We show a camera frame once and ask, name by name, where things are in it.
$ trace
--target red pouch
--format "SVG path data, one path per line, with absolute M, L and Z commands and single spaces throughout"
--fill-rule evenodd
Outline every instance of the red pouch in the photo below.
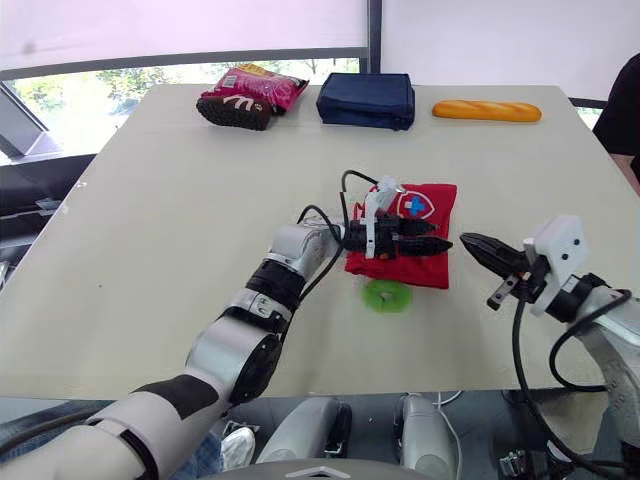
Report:
M 389 213 L 403 218 L 419 218 L 438 225 L 439 229 L 434 234 L 446 239 L 457 187 L 448 184 L 407 184 L 403 187 L 407 190 L 406 193 L 396 195 Z M 354 218 L 360 218 L 362 208 L 356 205 L 354 210 Z M 394 260 L 367 260 L 364 253 L 350 252 L 344 269 L 354 275 L 397 280 L 420 287 L 449 288 L 447 252 L 433 257 L 398 257 Z
M 282 115 L 291 108 L 308 84 L 308 80 L 279 75 L 247 63 L 229 69 L 216 86 L 201 97 L 247 95 L 255 100 L 267 100 L 273 112 Z

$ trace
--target toy baguette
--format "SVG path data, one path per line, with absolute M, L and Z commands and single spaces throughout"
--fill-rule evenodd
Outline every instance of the toy baguette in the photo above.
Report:
M 537 122 L 540 109 L 529 103 L 442 100 L 433 106 L 436 117 L 503 120 L 506 122 Z

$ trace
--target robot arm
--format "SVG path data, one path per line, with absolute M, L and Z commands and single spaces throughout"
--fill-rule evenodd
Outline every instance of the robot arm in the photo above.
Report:
M 437 237 L 403 238 L 432 230 L 422 223 L 416 229 L 389 217 L 376 222 L 376 238 L 385 240 L 376 251 L 426 255 L 451 246 Z M 224 412 L 265 390 L 305 285 L 326 258 L 345 247 L 366 249 L 357 227 L 349 235 L 350 226 L 308 219 L 280 228 L 245 287 L 194 341 L 181 375 L 136 389 L 85 425 L 1 466 L 0 477 L 170 478 Z
M 477 233 L 465 233 L 461 240 L 481 265 L 504 279 L 487 300 L 491 308 L 500 308 L 509 294 L 524 298 L 533 304 L 533 315 L 548 313 L 566 323 L 567 333 L 582 341 L 604 376 L 625 463 L 630 472 L 638 474 L 640 299 L 626 298 L 630 297 L 629 292 L 624 294 L 625 298 L 620 298 L 623 294 L 609 288 L 593 274 L 581 278 L 573 275 L 588 252 L 580 219 L 566 215 L 557 217 L 524 241 L 524 251 Z M 620 305 L 605 308 L 613 301 Z M 594 312 L 602 312 L 601 309 L 608 311 L 585 322 Z M 572 386 L 555 371 L 554 358 L 555 354 L 550 362 L 554 376 L 561 383 Z

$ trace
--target person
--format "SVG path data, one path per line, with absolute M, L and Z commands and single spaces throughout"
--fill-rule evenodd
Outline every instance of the person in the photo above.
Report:
M 593 133 L 640 196 L 640 53 L 618 74 Z

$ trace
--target green ring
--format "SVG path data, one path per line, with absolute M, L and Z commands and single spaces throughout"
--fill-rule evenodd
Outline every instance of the green ring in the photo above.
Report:
M 400 313 L 411 305 L 411 289 L 393 280 L 372 280 L 362 288 L 362 301 L 378 313 Z

